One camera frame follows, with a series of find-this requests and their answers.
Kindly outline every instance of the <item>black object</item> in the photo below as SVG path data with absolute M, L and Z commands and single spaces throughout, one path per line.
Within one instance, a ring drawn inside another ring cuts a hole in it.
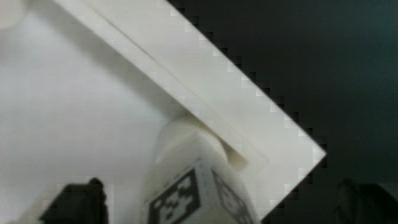
M 44 224 L 107 224 L 102 183 L 68 184 L 40 216 Z
M 338 183 L 335 224 L 398 224 L 398 201 L 378 184 Z

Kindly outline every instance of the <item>dark surface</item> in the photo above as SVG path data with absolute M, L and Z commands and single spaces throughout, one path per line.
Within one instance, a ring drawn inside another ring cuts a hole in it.
M 331 223 L 342 178 L 398 182 L 398 1 L 170 3 L 326 144 L 326 168 L 264 222 Z

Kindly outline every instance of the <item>black background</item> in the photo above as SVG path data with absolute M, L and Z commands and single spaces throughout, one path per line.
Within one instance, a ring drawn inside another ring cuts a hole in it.
M 170 0 L 326 150 L 264 223 L 331 223 L 337 183 L 398 182 L 398 1 Z

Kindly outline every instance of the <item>white object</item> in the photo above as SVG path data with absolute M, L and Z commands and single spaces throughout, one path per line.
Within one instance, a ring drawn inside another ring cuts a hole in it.
M 218 138 L 193 117 L 161 130 L 143 185 L 141 224 L 257 224 L 244 185 Z
M 31 224 L 68 183 L 104 183 L 132 223 L 159 130 L 186 113 L 51 1 L 0 31 L 0 224 Z
M 15 25 L 26 11 L 28 0 L 0 0 L 0 30 Z
M 164 0 L 54 0 L 219 139 L 264 217 L 324 152 Z
M 154 138 L 182 108 L 228 147 L 260 219 L 322 150 L 164 0 L 54 2 L 129 63 L 36 1 L 0 32 L 0 223 L 40 201 L 42 188 L 92 176 L 109 222 L 131 220 Z

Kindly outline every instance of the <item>white surface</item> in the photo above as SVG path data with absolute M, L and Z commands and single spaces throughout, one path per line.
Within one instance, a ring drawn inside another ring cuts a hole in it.
M 0 31 L 0 223 L 31 223 L 56 191 L 104 182 L 131 223 L 159 128 L 184 109 L 51 1 Z
M 244 157 L 262 217 L 322 150 L 164 0 L 54 1 Z
M 0 0 L 0 29 L 19 22 L 28 11 L 28 0 Z

